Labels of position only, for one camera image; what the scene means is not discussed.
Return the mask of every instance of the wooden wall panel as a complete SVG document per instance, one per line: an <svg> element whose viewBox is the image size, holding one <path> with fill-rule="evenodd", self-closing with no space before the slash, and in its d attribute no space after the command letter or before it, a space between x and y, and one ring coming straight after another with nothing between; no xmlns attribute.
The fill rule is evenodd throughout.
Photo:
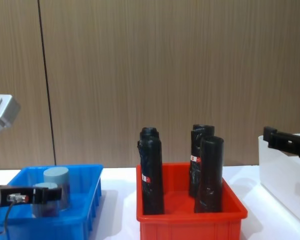
<svg viewBox="0 0 300 240"><path fill-rule="evenodd" d="M21 104L12 128L0 132L0 169L53 165L37 0L0 0L0 94Z"/></svg>
<svg viewBox="0 0 300 240"><path fill-rule="evenodd" d="M164 162L213 124L227 165L258 163L264 126L300 132L300 0L41 0L56 160Z"/></svg>

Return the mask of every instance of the cable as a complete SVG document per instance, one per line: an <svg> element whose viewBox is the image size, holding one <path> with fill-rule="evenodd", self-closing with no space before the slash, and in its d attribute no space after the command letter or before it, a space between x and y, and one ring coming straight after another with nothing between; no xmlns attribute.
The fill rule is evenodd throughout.
<svg viewBox="0 0 300 240"><path fill-rule="evenodd" d="M8 216L9 216L9 213L10 213L12 207L13 207L16 203L17 203L17 200L14 200L14 201L10 204L8 210L6 211L6 214L5 214L5 217L4 217L4 225L3 225L3 226L4 226L4 229L3 229L3 231L0 231L0 235L1 235L1 234L4 234L4 233L7 231L7 228L8 228Z"/></svg>

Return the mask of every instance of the red label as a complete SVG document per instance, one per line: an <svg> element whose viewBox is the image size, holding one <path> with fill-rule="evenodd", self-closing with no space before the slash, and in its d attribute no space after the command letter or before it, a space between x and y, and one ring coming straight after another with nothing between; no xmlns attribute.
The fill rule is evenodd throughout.
<svg viewBox="0 0 300 240"><path fill-rule="evenodd" d="M150 184L151 183L151 179L150 179L150 177L147 177L147 176L145 176L145 175L141 175L141 177L142 177L142 181L144 181L144 182L146 182L146 183L148 183L148 184Z"/></svg>
<svg viewBox="0 0 300 240"><path fill-rule="evenodd" d="M191 161L195 163L201 163L201 158L199 156L192 156L191 155Z"/></svg>

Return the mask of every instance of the white table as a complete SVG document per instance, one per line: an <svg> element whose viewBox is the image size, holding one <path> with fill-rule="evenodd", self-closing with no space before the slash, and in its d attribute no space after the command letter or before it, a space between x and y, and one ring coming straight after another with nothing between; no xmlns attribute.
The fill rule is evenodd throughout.
<svg viewBox="0 0 300 240"><path fill-rule="evenodd" d="M19 171L0 170L0 185ZM241 240L300 240L300 221L282 206L259 180L258 166L226 166L223 177L248 209ZM105 168L102 197L91 240L139 240L136 219L136 169Z"/></svg>

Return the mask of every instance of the light blue cylinder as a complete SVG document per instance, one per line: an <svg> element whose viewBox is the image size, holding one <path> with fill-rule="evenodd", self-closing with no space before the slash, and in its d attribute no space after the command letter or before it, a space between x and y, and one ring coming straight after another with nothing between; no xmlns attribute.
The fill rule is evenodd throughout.
<svg viewBox="0 0 300 240"><path fill-rule="evenodd" d="M34 185L34 187L56 189L58 185L54 182L41 182ZM46 204L32 204L31 207L32 207L32 216L34 218L57 217L59 215L57 201L48 201Z"/></svg>
<svg viewBox="0 0 300 240"><path fill-rule="evenodd" d="M51 167L43 172L43 179L46 183L55 183L62 188L59 207L61 210L67 209L70 206L69 169L64 166Z"/></svg>

